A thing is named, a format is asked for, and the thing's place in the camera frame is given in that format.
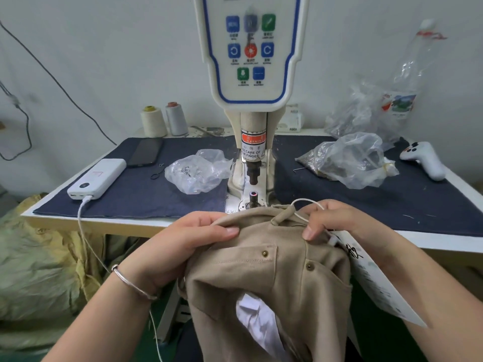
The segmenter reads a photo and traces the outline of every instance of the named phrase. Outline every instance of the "warning label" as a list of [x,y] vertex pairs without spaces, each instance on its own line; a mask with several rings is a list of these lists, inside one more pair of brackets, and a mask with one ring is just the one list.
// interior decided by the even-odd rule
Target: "warning label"
[[265,142],[267,141],[267,131],[261,132],[241,132],[241,154],[246,160],[255,160],[265,155]]

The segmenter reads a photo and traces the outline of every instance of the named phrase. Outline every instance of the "hand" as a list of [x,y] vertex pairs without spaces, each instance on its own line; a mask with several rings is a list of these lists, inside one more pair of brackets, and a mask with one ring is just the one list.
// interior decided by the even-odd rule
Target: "hand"
[[181,276],[186,260],[202,245],[236,237],[238,227],[211,226],[226,213],[192,212],[154,235],[128,256],[119,271],[149,294]]
[[305,206],[300,212],[310,215],[309,224],[302,233],[305,240],[312,240],[324,230],[345,230],[364,248],[379,267],[392,261],[395,245],[407,241],[388,226],[357,208],[345,203],[326,199]]

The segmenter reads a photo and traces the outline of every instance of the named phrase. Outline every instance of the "game controller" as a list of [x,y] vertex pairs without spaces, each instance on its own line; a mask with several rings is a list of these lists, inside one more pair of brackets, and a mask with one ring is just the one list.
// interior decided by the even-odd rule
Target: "game controller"
[[439,181],[446,177],[446,168],[429,142],[414,142],[401,152],[399,158],[419,162],[432,180]]

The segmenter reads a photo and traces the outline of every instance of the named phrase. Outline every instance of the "thread spool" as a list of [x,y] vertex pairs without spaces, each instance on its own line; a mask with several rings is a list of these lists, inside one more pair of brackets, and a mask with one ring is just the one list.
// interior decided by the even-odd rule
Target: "thread spool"
[[168,134],[163,113],[161,112],[160,108],[156,108],[153,105],[148,105],[141,112],[141,120],[146,137],[156,138],[163,137]]
[[178,104],[175,101],[168,103],[168,105],[166,105],[166,117],[173,136],[188,133],[188,125],[186,124],[181,104]]

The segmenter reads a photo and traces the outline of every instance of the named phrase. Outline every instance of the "denim mat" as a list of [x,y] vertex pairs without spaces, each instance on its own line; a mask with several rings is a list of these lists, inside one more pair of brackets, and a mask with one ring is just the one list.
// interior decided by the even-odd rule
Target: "denim mat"
[[[107,159],[128,159],[141,139],[124,140]],[[89,202],[83,217],[136,218],[182,217],[192,211],[225,211],[228,179],[208,193],[184,194],[166,180],[164,173],[157,180],[150,176],[160,171],[158,164],[167,165],[194,155],[200,149],[219,149],[228,159],[236,158],[234,136],[164,139],[157,163],[153,166],[127,168],[98,199]],[[38,215],[77,217],[81,201],[72,200],[66,187],[50,201],[34,211]]]
[[399,175],[386,178],[379,188],[361,190],[348,189],[306,169],[293,171],[303,167],[295,158],[323,141],[334,139],[275,136],[275,194],[281,203],[290,204],[297,198],[315,201],[331,198],[359,208],[394,230],[483,237],[483,214],[471,201],[450,182],[434,182],[419,164],[399,159],[409,145],[407,141],[399,141],[385,153],[395,161]]

